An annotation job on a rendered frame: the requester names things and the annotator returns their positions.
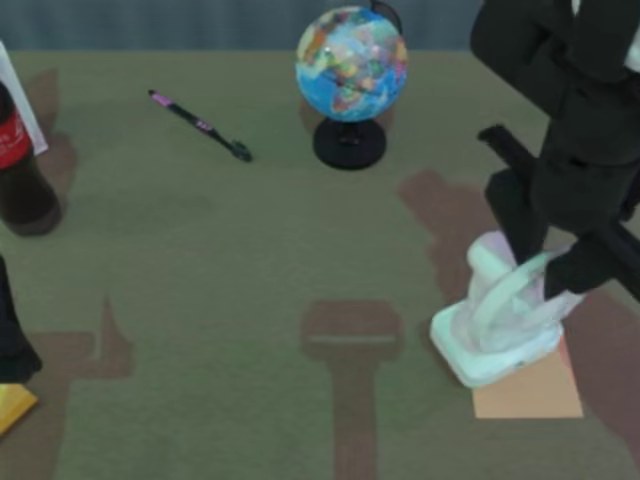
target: globe base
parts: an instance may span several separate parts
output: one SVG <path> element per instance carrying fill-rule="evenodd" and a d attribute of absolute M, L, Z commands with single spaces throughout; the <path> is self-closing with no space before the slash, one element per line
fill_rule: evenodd
<path fill-rule="evenodd" d="M 313 136 L 313 151 L 325 165 L 338 170 L 364 170 L 387 150 L 387 136 L 375 120 L 341 123 L 325 119 Z"/>

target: black and pink pen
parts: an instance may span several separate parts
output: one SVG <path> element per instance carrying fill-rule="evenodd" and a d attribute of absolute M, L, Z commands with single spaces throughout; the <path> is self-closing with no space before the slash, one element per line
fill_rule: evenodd
<path fill-rule="evenodd" d="M 243 160 L 245 162 L 250 162 L 251 160 L 253 160 L 253 156 L 251 155 L 251 152 L 242 142 L 238 142 L 237 140 L 232 140 L 231 142 L 229 142 L 225 140 L 222 137 L 222 135 L 220 135 L 216 131 L 215 128 L 213 128 L 207 122 L 200 120 L 198 117 L 196 117 L 192 113 L 186 111 L 184 108 L 182 108 L 181 106 L 176 104 L 173 100 L 171 100 L 169 97 L 160 95 L 155 90 L 149 90 L 149 96 L 154 102 L 162 105 L 164 108 L 175 113 L 183 120 L 186 120 L 192 126 L 200 130 L 202 133 L 204 133 L 208 137 L 213 138 L 216 142 L 218 142 L 224 148 L 229 150 L 234 157 L 239 158 L 240 160 Z"/>

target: red label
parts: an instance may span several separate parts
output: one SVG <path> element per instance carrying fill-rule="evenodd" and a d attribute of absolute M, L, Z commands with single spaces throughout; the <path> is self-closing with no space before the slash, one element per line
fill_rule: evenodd
<path fill-rule="evenodd" d="M 0 125 L 0 169 L 8 168 L 22 160 L 31 148 L 31 138 L 18 109 Z"/>

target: table surface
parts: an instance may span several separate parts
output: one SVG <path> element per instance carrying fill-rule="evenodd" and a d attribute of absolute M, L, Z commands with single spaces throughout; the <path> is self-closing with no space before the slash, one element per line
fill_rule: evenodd
<path fill-rule="evenodd" d="M 534 148 L 545 127 L 471 56 L 412 54 L 380 120 L 388 153 L 359 173 L 314 158 L 291 53 L 13 58 L 68 210 L 46 238 L 1 231 L 47 362 L 29 385 L 40 406 L 0 444 L 1 478 L 640 478 L 640 309 L 620 287 L 566 322 L 584 419 L 475 420 L 428 346 L 431 316 L 465 291 L 465 250 L 495 227 L 482 187 L 500 163 L 477 131 L 505 122 Z M 372 324 L 396 339 L 329 341 Z"/>

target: globe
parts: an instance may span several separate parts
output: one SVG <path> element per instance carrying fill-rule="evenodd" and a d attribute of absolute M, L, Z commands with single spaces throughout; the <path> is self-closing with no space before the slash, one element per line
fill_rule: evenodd
<path fill-rule="evenodd" d="M 393 23 L 369 8 L 342 7 L 305 30 L 296 78 L 318 112 L 337 122 L 362 122 L 395 102 L 407 81 L 407 64 Z"/>

